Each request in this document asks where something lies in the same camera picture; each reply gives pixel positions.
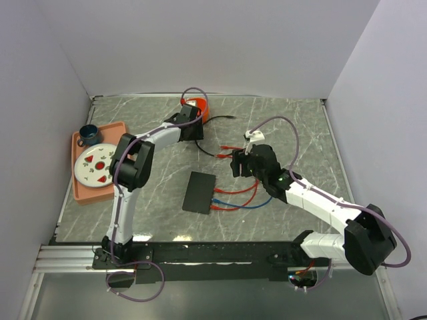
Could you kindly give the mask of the black network switch box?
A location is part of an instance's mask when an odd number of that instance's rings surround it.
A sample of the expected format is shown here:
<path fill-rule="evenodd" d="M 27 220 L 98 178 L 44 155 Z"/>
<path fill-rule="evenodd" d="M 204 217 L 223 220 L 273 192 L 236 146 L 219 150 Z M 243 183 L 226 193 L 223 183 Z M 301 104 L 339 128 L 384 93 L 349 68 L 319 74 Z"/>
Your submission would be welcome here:
<path fill-rule="evenodd" d="M 208 215 L 215 184 L 215 175 L 192 171 L 183 199 L 182 210 Z"/>

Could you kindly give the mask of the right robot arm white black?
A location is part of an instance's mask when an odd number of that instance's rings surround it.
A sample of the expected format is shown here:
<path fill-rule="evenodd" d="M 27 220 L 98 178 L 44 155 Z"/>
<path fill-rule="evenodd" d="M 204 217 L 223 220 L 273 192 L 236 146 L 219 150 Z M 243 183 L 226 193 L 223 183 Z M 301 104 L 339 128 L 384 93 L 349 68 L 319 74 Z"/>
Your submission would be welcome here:
<path fill-rule="evenodd" d="M 371 275 L 397 246 L 378 207 L 359 207 L 318 189 L 282 167 L 269 145 L 255 145 L 250 152 L 232 151 L 230 167 L 234 177 L 255 177 L 271 197 L 303 209 L 336 230 L 335 234 L 305 231 L 295 239 L 292 259 L 298 265 L 328 258 L 346 261 L 359 273 Z"/>

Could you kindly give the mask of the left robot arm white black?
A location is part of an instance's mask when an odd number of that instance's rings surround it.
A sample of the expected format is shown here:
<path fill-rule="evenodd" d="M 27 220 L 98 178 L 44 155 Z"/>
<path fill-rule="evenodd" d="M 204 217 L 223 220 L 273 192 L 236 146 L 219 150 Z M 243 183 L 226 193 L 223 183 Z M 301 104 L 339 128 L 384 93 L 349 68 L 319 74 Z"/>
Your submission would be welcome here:
<path fill-rule="evenodd" d="M 103 250 L 109 253 L 109 261 L 116 267 L 124 268 L 131 263 L 136 201 L 151 174 L 154 153 L 202 134 L 203 117 L 208 110 L 208 106 L 200 109 L 183 102 L 181 111 L 159 127 L 139 135 L 121 136 L 109 166 L 114 190 L 113 212 L 101 242 Z"/>

